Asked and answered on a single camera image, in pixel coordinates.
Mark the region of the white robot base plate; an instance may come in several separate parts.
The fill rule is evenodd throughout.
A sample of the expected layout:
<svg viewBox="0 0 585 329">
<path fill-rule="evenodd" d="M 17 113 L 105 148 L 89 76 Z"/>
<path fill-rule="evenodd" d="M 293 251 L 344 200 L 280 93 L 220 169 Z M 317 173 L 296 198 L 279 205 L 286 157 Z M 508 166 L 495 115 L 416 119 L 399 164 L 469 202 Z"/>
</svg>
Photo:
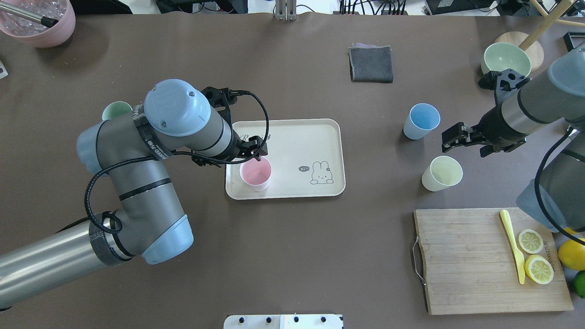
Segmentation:
<svg viewBox="0 0 585 329">
<path fill-rule="evenodd" d="M 256 314 L 228 316 L 224 329 L 343 329 L 338 314 Z"/>
</svg>

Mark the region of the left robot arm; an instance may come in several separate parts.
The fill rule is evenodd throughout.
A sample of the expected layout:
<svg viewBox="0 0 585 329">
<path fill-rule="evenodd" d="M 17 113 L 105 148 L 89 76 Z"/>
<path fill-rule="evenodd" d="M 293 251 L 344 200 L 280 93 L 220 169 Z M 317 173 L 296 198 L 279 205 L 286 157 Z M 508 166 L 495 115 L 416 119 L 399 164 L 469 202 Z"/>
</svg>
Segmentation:
<svg viewBox="0 0 585 329">
<path fill-rule="evenodd" d="M 198 166 L 259 161 L 266 137 L 243 141 L 230 106 L 253 92 L 188 82 L 157 83 L 127 114 L 84 131 L 77 153 L 93 174 L 84 194 L 86 218 L 1 257 L 1 310 L 142 256 L 167 261 L 194 237 L 164 161 L 190 156 Z"/>
</svg>

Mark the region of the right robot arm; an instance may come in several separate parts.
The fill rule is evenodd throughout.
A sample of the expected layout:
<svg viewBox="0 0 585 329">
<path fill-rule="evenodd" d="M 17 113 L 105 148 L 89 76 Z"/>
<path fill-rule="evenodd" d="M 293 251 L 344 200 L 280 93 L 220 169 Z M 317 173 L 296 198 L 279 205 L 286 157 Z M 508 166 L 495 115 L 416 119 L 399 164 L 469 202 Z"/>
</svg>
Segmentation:
<svg viewBox="0 0 585 329">
<path fill-rule="evenodd" d="M 441 134 L 441 149 L 481 146 L 485 158 L 512 152 L 532 134 L 552 124 L 540 138 L 545 154 L 535 156 L 537 174 L 516 200 L 517 206 L 550 231 L 584 233 L 584 46 L 555 60 L 530 78 L 517 69 L 496 69 L 479 81 L 493 90 L 495 106 L 476 125 L 458 122 Z"/>
</svg>

